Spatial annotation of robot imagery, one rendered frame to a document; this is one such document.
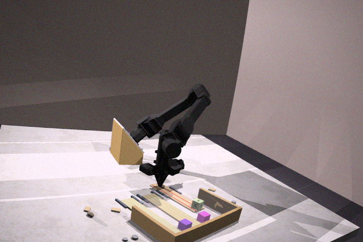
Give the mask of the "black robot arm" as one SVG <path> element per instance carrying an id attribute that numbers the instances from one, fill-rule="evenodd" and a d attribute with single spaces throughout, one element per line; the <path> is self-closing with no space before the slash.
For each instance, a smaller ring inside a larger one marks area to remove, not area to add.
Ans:
<path id="1" fill-rule="evenodd" d="M 183 160 L 176 161 L 173 158 L 177 158 L 181 154 L 181 147 L 183 148 L 189 140 L 194 130 L 194 123 L 211 103 L 210 96 L 205 86 L 197 83 L 189 90 L 186 97 L 163 112 L 138 120 L 136 122 L 138 126 L 129 135 L 138 144 L 145 136 L 153 137 L 162 130 L 165 122 L 190 107 L 182 118 L 171 124 L 169 130 L 163 129 L 159 135 L 158 149 L 164 151 L 169 157 L 162 159 L 160 169 L 166 170 L 171 176 L 174 176 L 183 169 Z"/>

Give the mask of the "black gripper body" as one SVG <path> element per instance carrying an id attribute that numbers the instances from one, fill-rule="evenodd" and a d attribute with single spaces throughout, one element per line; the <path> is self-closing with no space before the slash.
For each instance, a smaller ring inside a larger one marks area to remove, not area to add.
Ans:
<path id="1" fill-rule="evenodd" d="M 164 157 L 166 157 L 166 159 L 168 159 L 169 157 L 165 154 L 164 151 L 161 151 L 159 149 L 155 150 L 155 153 L 157 154 L 156 160 L 153 161 L 155 165 L 152 165 L 150 163 L 141 164 L 139 171 L 145 173 L 148 176 L 156 175 L 157 173 L 161 174 L 164 172 L 164 170 L 160 169 L 160 163 Z"/>

